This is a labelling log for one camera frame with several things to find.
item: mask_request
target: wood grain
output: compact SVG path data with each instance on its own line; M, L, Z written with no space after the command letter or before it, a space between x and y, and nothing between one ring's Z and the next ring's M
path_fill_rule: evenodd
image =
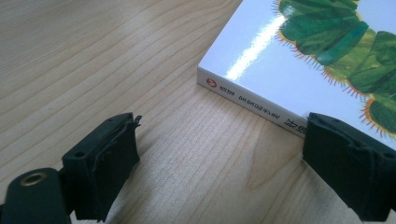
M302 161L301 138L196 84L240 2L0 2L0 202L133 111L141 162L106 223L361 223Z

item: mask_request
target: wooden table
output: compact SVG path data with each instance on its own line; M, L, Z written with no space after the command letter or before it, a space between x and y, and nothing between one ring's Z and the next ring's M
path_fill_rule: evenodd
M240 2L0 2L0 203L133 111L141 162L106 223L361 223L302 161L303 139L196 84Z

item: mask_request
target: black plastic part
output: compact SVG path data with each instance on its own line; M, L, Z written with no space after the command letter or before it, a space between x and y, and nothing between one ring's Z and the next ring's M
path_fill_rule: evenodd
M304 160L362 221L385 221L396 202L396 152L339 119L311 113Z
M14 179L3 206L2 224L70 223L58 172L51 168L33 170Z
M62 157L67 206L77 219L106 220L111 204L139 162L132 113L104 121Z

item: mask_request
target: book cover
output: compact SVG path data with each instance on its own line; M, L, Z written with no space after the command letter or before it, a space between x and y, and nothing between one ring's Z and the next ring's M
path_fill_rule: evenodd
M394 9L391 0L244 0L197 81L301 137L315 112L396 149Z

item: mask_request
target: green caterpillar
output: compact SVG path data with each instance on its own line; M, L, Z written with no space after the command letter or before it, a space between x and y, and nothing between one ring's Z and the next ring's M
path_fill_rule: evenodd
M367 97L361 118L396 137L396 35L375 32L357 12L359 0L280 0L280 37L300 58L323 66L332 82Z

